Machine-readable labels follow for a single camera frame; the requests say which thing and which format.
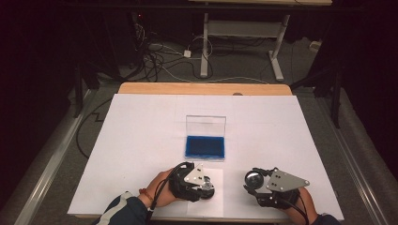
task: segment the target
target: desk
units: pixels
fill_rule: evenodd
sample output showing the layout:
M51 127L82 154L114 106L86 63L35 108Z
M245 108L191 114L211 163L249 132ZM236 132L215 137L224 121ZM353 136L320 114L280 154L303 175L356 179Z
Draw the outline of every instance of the desk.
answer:
M266 4L266 5L304 5L304 6L330 6L331 0L190 0L193 2L230 3L230 4ZM203 31L203 54L201 61L201 77L207 77L208 65L208 36L235 36L255 38L277 38L273 51L268 52L275 78L278 82L284 80L281 67L278 63L278 53L283 41L290 15L284 15L281 22L239 22L239 21L211 21L208 13L205 13Z
M236 93L250 96L231 96ZM153 219L286 222L285 214L260 207L243 188L252 167L278 167L309 180L318 211L343 219L297 98L283 84L122 84L68 213L97 217L114 197L126 190L138 195L159 171L185 161L187 114L227 118L225 161L195 161L211 174L216 193L209 201L157 208Z

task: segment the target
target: human hand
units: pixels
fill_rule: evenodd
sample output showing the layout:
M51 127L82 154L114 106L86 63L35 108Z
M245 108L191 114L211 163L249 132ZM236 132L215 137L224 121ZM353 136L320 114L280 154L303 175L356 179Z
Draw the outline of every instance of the human hand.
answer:
M302 212L307 213L309 223L312 224L318 217L318 214L315 211L313 198L311 197L310 192L308 192L308 190L305 187L301 187L298 190L301 199L298 199L296 206ZM290 207L288 209L280 209L280 210L286 213L294 224L305 225L305 218L295 208Z
M156 187L158 187L158 191L161 188L161 184L160 182L164 179L166 179L166 177L170 174L170 172L173 169L170 169L168 171L165 172L159 172L159 174L150 182L150 184L148 185L148 187L146 188L146 192L149 194L149 196L154 199L155 198L155 191L156 191ZM179 200L178 198L176 198L173 193L171 192L170 188L169 188L169 182L167 181L167 183L164 185L163 190L161 191L161 195L159 196L158 200L157 200L157 207L162 207L162 206L166 206L174 201ZM138 196L138 198L144 203L144 205L146 207L149 207L152 202L151 200L145 195L145 194L140 194Z

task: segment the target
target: sleeve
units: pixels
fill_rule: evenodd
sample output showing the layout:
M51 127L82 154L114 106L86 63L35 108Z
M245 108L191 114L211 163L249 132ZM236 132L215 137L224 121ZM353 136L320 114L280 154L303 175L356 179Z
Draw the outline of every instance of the sleeve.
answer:
M143 202L131 193L125 192L115 198L93 224L96 225L145 225L147 209Z
M316 220L311 225L341 225L339 220L329 214L318 215Z

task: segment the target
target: gray carpet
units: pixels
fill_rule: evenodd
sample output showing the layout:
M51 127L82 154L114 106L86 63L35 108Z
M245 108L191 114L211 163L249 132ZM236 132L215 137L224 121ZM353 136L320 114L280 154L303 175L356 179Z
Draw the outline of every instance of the gray carpet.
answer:
M270 50L272 48L272 43L271 40L266 40L261 44L261 47L245 47L234 50L233 52L230 51L230 48L215 50L213 57L210 58L213 69L213 76L210 80L216 81L233 77L246 77L222 80L220 83L258 83L248 78L261 80L266 83L276 83L265 51L265 49ZM293 81L302 79L307 74L315 57L315 53L308 51L309 44L310 41L307 39L298 41L295 44L283 44L278 59L283 69L283 75L285 76L284 83L290 84ZM184 48L173 45L173 43L168 43L168 46L180 53L184 50ZM217 56L226 53L229 54L226 56ZM170 54L163 54L163 57L167 60L177 58L177 56ZM192 62L194 66L193 71L195 74L199 74L199 61L184 61ZM200 81L193 77L191 67L191 64L182 63L170 67L168 69L169 72L163 70L158 74L158 82L181 82L179 79ZM123 65L120 68L124 74L130 71ZM140 74L133 79L143 77L144 74ZM108 80L106 76L99 75L99 79L101 80L101 86L96 92L94 100L86 106L89 107L88 112L94 110L106 99L111 98L118 90L119 84ZM330 125L329 118L324 113L325 110L322 108L323 105L320 103L320 99L314 97L311 88L299 88L294 91L294 95L298 96L300 106L314 138L314 143L325 165L333 189L338 196L337 200L345 218L343 224L375 224L366 204L363 203L358 184L350 170L348 170L344 154L342 154L341 142L336 138L335 130ZM327 98L322 98L321 100L329 103L329 99ZM109 103L96 110L99 113L99 120L105 117L108 107ZM59 128L54 132L49 143L43 148L34 163L32 163L31 169L27 172L15 190L14 195L1 212L0 224L14 224L16 221L24 203L50 159L54 148L59 143L59 140L62 139L62 135L65 134L65 129L68 127L68 121L72 113L73 106L69 114L67 114L66 122L61 123ZM96 122L96 117L96 115L89 115L79 133L80 146L84 153L88 155L95 144L102 125L101 121ZM390 224L393 224L393 221L398 221L395 213L398 210L396 203L398 199L397 182L377 154L355 112L352 111L349 99L344 92L341 99L340 124L341 129L339 132L343 133L350 151L352 151L353 156L358 160L360 170L369 182L370 187L372 187L380 207L385 212L386 220ZM77 144L73 140L55 179L41 203L36 216L33 218L32 224L89 224L94 220L92 218L82 219L67 215L69 204L79 184L86 162L87 160L79 152ZM155 224L199 225L205 223L157 221Z

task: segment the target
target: dark background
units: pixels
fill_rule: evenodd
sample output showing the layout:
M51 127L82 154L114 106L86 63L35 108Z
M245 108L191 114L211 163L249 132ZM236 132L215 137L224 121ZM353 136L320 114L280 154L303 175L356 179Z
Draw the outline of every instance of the dark background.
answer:
M285 38L292 42L303 37L324 40L309 76L330 62L342 65L343 88L377 151L397 177L393 161L398 149L397 89L393 79L398 75L398 17L393 13L397 1L345 0L334 1L333 5L366 6L366 10L362 16L348 14L333 23L329 17L294 15ZM185 43L189 43L192 33L202 29L198 14L173 13L164 20L166 14L144 13L143 20L151 30ZM89 88L97 88L96 72L118 79L117 66L133 62L139 54L135 51L129 13L82 14L65 11L52 0L2 1L0 35L3 207L69 108L68 94L74 85L76 65L81 65ZM332 77L325 76L311 85L331 88Z

